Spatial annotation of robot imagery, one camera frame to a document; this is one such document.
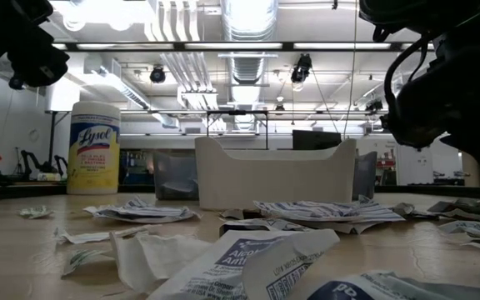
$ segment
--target wooden table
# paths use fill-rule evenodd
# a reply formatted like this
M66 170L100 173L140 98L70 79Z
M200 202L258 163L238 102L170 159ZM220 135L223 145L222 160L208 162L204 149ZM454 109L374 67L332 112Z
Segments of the wooden table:
M122 204L131 194L101 197L51 196L0 200L0 299L131 299L132 292L119 282L114 261L79 268L61 279L69 252L76 249L109 249L109 242L57 245L55 228L70 234L106 232L134 227L135 224L92 219L82 211L87 206ZM154 201L153 194L139 194ZM414 203L425 210L445 197L409 194L378 194L380 203ZM47 205L55 213L47 219L28 220L17 210ZM196 202L157 202L157 205L188 205ZM163 235L185 234L214 242L223 221L216 212L204 212L201 220L165 224ZM382 224L362 235L339 234L342 241L313 265L302 280L316 280L317 274L335 278L371 270L392 270L399 276L434 283L455 283L480 287L480 250L460 247L437 231L429 221Z

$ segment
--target yellow label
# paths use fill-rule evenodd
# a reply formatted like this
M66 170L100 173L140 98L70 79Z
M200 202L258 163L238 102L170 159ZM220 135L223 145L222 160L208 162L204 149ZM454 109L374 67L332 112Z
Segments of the yellow label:
M72 116L67 185L73 189L117 188L120 156L118 120Z

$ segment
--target lysol wipes container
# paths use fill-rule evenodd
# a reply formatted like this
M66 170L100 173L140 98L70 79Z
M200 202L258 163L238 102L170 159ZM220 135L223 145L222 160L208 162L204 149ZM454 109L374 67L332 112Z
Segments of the lysol wipes container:
M106 103L86 101L73 105L68 194L118 192L120 117L120 110Z

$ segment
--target fluorescent light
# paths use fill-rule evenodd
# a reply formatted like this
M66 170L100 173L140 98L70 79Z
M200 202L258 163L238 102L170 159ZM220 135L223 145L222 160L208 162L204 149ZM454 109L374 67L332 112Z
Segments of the fluorescent light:
M402 46L401 46L401 49L403 50L406 50L407 48L409 48L412 44L411 43L404 43ZM427 50L434 50L434 45L429 43L427 45Z
M85 43L80 42L77 47L81 50L173 50L173 44L161 42L146 42L146 43Z
M280 42L189 42L185 45L186 49L209 50L209 49L281 49L283 45Z
M293 48L297 50L379 50L389 49L392 46L389 42L296 42Z
M148 114L148 111L122 110L121 114Z
M58 49L58 50L68 50L68 48L66 47L66 45L61 44L61 43L55 43L55 44L53 44L52 46L55 47L55 48Z
M279 9L286 9L286 10L313 10L313 9L331 9L333 10L333 4L328 3L282 3L279 4ZM354 3L340 3L338 4L337 10L352 10L357 11L358 8Z
M186 110L186 111L169 111L169 110L158 110L153 111L154 113L162 113L162 114L207 114L207 111L196 111L196 110Z
M219 53L219 58L279 58L277 54L256 54L256 53Z

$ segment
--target clear plastic bin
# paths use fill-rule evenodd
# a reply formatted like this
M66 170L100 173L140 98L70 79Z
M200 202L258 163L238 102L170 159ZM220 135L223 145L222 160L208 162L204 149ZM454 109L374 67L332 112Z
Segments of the clear plastic bin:
M353 200L358 200L358 195L373 199L376 168L377 152L370 152L355 159Z
M155 196L158 200L198 200L196 158L153 154Z

